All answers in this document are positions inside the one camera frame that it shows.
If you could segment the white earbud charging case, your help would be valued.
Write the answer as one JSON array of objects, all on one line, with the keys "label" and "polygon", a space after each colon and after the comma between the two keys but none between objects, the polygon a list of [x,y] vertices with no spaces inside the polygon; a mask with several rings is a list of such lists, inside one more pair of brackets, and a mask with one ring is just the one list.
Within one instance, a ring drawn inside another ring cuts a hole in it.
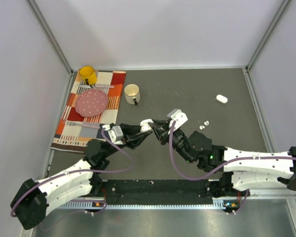
[{"label": "white earbud charging case", "polygon": [[151,126],[149,125],[150,123],[153,123],[152,119],[145,119],[140,122],[140,127],[142,132],[150,131],[152,130]]}]

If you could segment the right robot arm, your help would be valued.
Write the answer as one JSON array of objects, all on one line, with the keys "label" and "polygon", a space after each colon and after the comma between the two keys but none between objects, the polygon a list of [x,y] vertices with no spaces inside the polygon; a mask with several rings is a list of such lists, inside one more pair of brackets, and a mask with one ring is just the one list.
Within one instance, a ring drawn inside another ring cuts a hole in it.
[{"label": "right robot arm", "polygon": [[296,191],[296,147],[279,153],[260,153],[213,145],[195,131],[189,137],[170,120],[148,122],[161,145],[169,145],[170,159],[177,152],[187,163],[197,163],[206,179],[222,172],[220,188],[225,195],[251,188],[281,188]]}]

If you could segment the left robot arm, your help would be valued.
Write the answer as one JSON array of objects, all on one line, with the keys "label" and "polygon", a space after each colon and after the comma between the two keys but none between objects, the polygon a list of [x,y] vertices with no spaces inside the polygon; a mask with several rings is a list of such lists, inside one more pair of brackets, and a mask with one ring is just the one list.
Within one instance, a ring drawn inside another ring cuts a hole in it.
[{"label": "left robot arm", "polygon": [[108,173],[107,158],[125,147],[135,149],[151,134],[148,125],[103,125],[102,139],[88,141],[85,156],[76,164],[49,178],[24,181],[10,204],[11,217],[29,230],[59,206],[80,196],[98,195],[102,190],[99,174]]}]

